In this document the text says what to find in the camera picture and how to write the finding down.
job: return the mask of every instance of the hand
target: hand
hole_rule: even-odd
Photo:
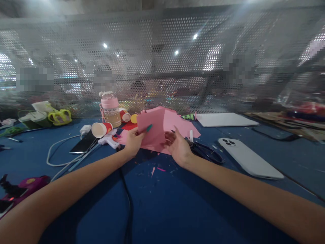
[[[134,157],[138,153],[142,139],[146,136],[146,134],[147,131],[139,134],[138,127],[129,130],[124,150]]]
[[[176,163],[184,168],[185,165],[194,156],[194,154],[192,153],[189,144],[179,133],[176,126],[175,129],[175,133],[165,131],[166,142],[164,144],[164,147],[168,149]]]

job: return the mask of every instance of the blue tablecloth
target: blue tablecloth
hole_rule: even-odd
[[[8,180],[13,184],[27,177],[53,177],[60,168],[46,164],[49,147],[59,140],[78,135],[83,125],[98,121],[74,120],[66,126],[15,137],[23,143],[0,138],[0,144],[12,147],[12,150],[0,152],[0,175],[8,173]],[[309,172],[304,168],[317,166],[322,170],[322,145],[321,148],[305,139],[278,142],[244,127],[204,128],[197,122],[194,124],[202,134],[201,143],[218,147],[218,153],[225,159],[224,167],[245,174],[214,143],[221,137],[239,139],[269,163],[318,194],[324,194],[324,177],[318,175],[321,172]],[[50,162],[62,164],[71,161],[75,155],[69,151],[78,140],[76,137],[55,147]],[[78,168],[112,153],[114,150],[110,146],[101,146]],[[151,178],[153,167],[166,172],[156,169]],[[136,158],[122,167],[122,171],[134,203],[133,243],[295,243],[220,190],[179,168],[169,155],[141,149]],[[325,206],[288,178],[262,181]],[[119,173],[114,172],[56,219],[43,234],[41,243],[123,243],[128,211],[122,181]]]

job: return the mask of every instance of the scissors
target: scissors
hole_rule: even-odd
[[[201,158],[207,159],[215,164],[221,165],[224,163],[223,158],[215,151],[199,142],[191,142],[187,137],[186,142],[190,145],[192,153]]]

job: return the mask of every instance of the perforated metal screen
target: perforated metal screen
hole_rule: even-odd
[[[324,73],[324,6],[233,5],[0,22],[0,108],[48,100],[99,115],[100,91],[131,113],[266,110],[299,74]]]

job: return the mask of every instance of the smartphone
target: smartphone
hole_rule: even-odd
[[[73,147],[73,149],[71,149],[70,153],[73,154],[82,154],[82,153],[86,153],[88,152],[88,150],[90,150],[98,141],[99,139],[96,138],[92,132],[88,132],[88,134],[86,134],[83,139],[81,139],[77,145],[75,145]]]
[[[250,175],[266,179],[284,178],[283,174],[258,156],[241,141],[229,138],[220,138],[218,142]]]

